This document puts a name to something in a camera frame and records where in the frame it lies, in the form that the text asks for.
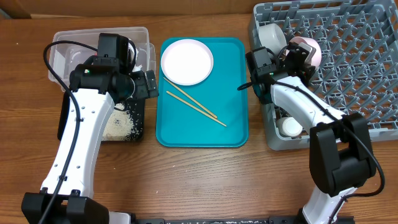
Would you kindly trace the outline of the white cup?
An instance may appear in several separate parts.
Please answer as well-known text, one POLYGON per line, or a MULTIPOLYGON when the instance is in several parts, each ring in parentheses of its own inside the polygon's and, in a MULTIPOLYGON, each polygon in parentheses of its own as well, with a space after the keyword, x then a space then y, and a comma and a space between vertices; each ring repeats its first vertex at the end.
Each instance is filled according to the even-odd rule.
POLYGON ((293 117, 283 117, 276 121, 276 126, 282 136, 295 138, 303 131, 303 127, 293 117))

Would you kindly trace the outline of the pink bowl with rice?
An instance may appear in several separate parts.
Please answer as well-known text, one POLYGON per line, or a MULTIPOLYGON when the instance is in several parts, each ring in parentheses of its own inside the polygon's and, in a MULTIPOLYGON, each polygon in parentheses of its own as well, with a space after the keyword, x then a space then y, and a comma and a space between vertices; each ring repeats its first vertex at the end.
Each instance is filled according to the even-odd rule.
POLYGON ((318 68, 320 66, 321 60, 322 60, 322 51, 320 48, 320 45, 318 44, 318 42, 314 39, 311 39, 309 37, 294 37, 290 40, 290 42, 294 42, 294 43, 306 43, 307 45, 312 46, 315 49, 315 53, 312 56, 312 60, 311 60, 311 65, 315 66, 315 68, 318 68))

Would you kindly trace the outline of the grey-green bowl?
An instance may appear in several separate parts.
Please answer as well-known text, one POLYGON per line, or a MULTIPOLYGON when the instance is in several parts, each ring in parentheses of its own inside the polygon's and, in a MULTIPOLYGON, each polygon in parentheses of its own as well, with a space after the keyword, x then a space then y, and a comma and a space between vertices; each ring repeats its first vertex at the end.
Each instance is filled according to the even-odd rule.
POLYGON ((260 26, 258 34, 261 46, 270 49, 275 55, 287 45, 285 35, 277 24, 260 26))

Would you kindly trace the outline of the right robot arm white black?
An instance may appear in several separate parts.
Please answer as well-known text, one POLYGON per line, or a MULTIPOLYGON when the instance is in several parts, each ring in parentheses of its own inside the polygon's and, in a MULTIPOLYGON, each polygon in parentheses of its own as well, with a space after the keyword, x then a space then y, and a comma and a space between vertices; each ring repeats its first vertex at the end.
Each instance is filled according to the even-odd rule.
POLYGON ((366 119, 359 113, 345 114, 328 105, 308 88, 315 67, 311 45, 291 42, 283 57, 266 47, 245 55, 251 81, 261 104, 273 103, 295 119, 310 136, 309 169, 315 188, 310 200, 287 223, 354 223, 338 217, 352 197, 372 197, 385 186, 385 177, 374 157, 366 119), (380 174, 379 188, 357 193, 368 179, 380 174))

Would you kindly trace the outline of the white tissue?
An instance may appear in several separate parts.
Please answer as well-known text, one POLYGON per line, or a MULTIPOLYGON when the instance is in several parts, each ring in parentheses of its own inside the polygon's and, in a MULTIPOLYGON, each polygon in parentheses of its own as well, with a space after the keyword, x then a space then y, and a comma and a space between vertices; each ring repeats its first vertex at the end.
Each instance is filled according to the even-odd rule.
POLYGON ((128 44, 127 44, 127 61, 128 61, 128 66, 127 66, 127 71, 129 73, 136 72, 141 69, 142 65, 139 65, 137 62, 139 55, 139 49, 136 47, 135 43, 131 40, 128 39, 128 44))

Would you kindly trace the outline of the wooden chopstick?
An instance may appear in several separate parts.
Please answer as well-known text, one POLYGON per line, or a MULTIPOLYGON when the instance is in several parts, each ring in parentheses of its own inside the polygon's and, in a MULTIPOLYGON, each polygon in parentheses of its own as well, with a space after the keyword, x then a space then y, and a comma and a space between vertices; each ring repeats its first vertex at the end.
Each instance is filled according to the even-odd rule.
POLYGON ((169 79, 163 77, 165 81, 167 81, 169 84, 171 84, 174 88, 176 88, 179 92, 181 92, 182 94, 184 94, 187 98, 189 98, 191 101, 193 101, 195 104, 197 104, 199 107, 201 107, 202 109, 204 109, 208 114, 210 114, 212 117, 214 118, 218 118, 217 115, 215 115, 214 113, 212 113, 209 109, 207 109, 206 107, 204 107, 201 103, 199 103, 196 99, 192 98, 188 93, 186 93, 185 91, 183 91, 180 87, 178 87, 176 84, 174 84, 173 82, 171 82, 169 79))
POLYGON ((169 91, 166 91, 166 94, 168 94, 168 95, 174 97, 176 100, 178 100, 178 101, 184 103, 185 105, 191 107, 192 109, 194 109, 195 111, 201 113, 202 115, 206 116, 207 118, 212 119, 213 121, 217 122, 218 124, 220 124, 220 125, 222 125, 222 126, 224 126, 224 127, 227 127, 226 124, 222 123, 222 122, 219 121, 217 118, 212 117, 212 116, 209 115, 208 113, 202 111, 201 109, 197 108, 196 106, 193 106, 191 103, 189 103, 189 102, 183 100, 182 98, 178 97, 177 95, 174 95, 173 93, 171 93, 171 92, 169 92, 169 91))

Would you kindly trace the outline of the large pink plate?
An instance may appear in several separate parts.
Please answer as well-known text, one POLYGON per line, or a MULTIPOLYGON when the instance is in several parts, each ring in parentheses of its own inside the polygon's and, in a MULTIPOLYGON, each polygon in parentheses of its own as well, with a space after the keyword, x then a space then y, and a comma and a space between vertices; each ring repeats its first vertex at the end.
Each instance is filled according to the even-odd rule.
POLYGON ((204 81, 211 73, 214 58, 207 45, 195 39, 181 39, 165 48, 160 66, 172 83, 192 86, 204 81))

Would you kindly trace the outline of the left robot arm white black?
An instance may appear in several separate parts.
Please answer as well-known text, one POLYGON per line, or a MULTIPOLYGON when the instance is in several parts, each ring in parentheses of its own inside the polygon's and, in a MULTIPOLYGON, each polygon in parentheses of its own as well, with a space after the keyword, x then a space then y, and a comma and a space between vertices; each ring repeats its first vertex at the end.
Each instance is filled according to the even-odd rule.
POLYGON ((93 200, 94 173, 103 132, 116 104, 159 95, 152 70, 136 70, 134 42, 101 33, 95 54, 76 66, 65 83, 46 67, 65 90, 58 127, 60 145, 38 193, 25 193, 21 210, 29 223, 136 223, 129 212, 111 212, 93 200))

